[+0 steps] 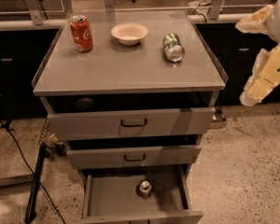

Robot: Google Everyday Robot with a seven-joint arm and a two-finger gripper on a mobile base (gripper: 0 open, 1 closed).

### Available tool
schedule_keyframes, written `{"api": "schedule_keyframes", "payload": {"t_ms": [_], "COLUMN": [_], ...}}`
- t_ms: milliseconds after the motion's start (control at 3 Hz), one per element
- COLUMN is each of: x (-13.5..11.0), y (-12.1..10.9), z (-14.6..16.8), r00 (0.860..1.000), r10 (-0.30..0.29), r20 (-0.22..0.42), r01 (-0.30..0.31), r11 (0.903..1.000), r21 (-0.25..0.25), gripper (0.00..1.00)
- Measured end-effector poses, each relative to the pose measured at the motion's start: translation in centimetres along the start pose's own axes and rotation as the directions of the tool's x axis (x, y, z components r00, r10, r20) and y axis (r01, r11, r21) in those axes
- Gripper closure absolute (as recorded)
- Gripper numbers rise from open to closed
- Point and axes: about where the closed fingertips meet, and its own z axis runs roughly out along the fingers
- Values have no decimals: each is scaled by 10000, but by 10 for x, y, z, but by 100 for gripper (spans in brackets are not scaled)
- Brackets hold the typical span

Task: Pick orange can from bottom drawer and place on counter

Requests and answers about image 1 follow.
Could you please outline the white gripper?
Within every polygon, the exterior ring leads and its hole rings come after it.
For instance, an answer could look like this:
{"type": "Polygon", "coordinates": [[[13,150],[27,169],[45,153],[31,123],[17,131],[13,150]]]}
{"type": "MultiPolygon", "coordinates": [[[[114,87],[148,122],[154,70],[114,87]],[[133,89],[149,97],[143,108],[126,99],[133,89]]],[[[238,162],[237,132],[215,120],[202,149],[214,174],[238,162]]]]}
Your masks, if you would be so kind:
{"type": "MultiPolygon", "coordinates": [[[[238,21],[235,28],[242,33],[268,34],[275,42],[280,42],[280,6],[263,7],[238,21]]],[[[279,84],[280,44],[271,51],[260,50],[240,102],[245,106],[260,104],[279,84]]]]}

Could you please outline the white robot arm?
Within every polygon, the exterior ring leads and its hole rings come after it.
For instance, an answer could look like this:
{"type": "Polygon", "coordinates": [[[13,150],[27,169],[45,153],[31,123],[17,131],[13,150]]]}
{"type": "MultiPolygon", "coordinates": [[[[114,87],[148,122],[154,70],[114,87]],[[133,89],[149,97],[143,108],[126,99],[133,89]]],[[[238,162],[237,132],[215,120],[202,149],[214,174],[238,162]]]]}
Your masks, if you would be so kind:
{"type": "Polygon", "coordinates": [[[271,50],[261,49],[240,95],[245,106],[260,104],[280,84],[280,0],[238,21],[242,33],[264,34],[277,43],[271,50]]]}

